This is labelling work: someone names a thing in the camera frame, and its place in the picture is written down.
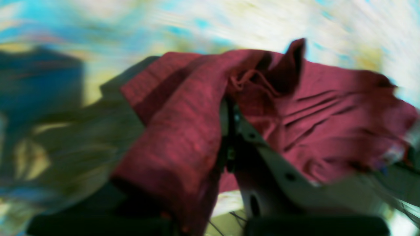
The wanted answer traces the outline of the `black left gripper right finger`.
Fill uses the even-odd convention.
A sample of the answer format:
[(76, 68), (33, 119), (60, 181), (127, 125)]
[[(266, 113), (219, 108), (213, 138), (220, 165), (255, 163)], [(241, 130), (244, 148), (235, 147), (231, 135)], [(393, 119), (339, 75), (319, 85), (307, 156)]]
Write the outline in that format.
[(220, 168), (240, 187), (245, 236), (389, 236), (368, 208), (377, 198), (352, 176), (315, 186), (274, 151), (228, 98), (220, 105)]

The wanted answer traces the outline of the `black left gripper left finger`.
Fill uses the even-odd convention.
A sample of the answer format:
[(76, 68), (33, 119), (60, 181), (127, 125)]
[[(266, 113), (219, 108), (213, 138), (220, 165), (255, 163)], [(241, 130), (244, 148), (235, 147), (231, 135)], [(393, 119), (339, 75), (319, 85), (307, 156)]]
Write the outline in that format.
[(54, 214), (35, 216), (30, 236), (178, 236), (157, 201), (126, 182), (108, 182), (91, 196)]

